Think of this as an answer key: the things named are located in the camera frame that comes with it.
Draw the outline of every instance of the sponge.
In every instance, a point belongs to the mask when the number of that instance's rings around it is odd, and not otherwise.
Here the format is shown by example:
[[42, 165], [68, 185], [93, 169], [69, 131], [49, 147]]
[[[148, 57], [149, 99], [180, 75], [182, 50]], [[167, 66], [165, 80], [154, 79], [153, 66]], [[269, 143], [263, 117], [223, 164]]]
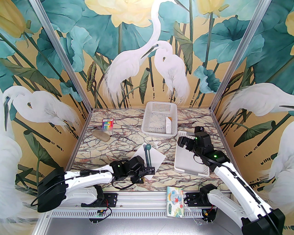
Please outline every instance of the sponge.
[[110, 140], [110, 136], [100, 130], [93, 130], [92, 135], [104, 142], [107, 142]]

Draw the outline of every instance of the spoon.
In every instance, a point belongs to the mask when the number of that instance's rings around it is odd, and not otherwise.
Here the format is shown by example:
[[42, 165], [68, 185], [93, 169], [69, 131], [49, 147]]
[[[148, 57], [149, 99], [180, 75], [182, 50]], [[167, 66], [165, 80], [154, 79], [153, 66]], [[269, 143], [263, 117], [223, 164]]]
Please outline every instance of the spoon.
[[146, 145], [146, 149], [148, 150], [148, 152], [149, 152], [149, 164], [150, 164], [150, 167], [151, 167], [151, 155], [150, 155], [150, 149], [151, 149], [152, 147], [151, 147], [151, 144], [147, 144]]

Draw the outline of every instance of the painted wall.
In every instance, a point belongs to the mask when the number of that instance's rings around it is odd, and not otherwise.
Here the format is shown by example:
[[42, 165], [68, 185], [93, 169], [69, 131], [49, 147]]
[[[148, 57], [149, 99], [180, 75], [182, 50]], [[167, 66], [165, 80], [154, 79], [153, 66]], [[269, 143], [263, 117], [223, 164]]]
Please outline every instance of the painted wall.
[[294, 1], [272, 1], [262, 50], [235, 71], [215, 114], [244, 179], [286, 215], [294, 234]]
[[0, 1], [0, 101], [0, 231], [31, 234], [36, 185], [66, 166], [88, 113], [28, 0]]
[[[180, 3], [42, 1], [93, 107], [136, 108], [152, 100], [208, 107], [258, 1]], [[160, 43], [141, 59], [158, 40], [171, 46]], [[250, 52], [262, 46], [255, 38]]]

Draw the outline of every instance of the marble tabletop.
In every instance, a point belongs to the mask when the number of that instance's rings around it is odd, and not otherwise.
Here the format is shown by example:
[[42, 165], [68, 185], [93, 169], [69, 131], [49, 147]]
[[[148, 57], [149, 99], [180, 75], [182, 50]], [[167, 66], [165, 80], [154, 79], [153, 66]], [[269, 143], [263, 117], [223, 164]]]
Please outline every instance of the marble tabletop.
[[[150, 143], [166, 156], [165, 160], [153, 176], [144, 184], [135, 184], [126, 191], [165, 191], [167, 186], [181, 187], [185, 191], [199, 190], [206, 184], [214, 184], [219, 189], [228, 189], [222, 180], [210, 172], [209, 177], [200, 177], [174, 171], [176, 136], [161, 139], [142, 133], [141, 125], [144, 109], [95, 109], [72, 165], [72, 170], [97, 168], [112, 161], [130, 159], [143, 142]], [[101, 129], [103, 118], [114, 118], [110, 140], [105, 143], [92, 135], [92, 130]], [[224, 150], [208, 109], [178, 108], [178, 130], [194, 132], [195, 126], [204, 126], [210, 134], [216, 150]], [[115, 186], [125, 187], [131, 182], [115, 182]], [[118, 191], [111, 184], [102, 185], [104, 191]]]

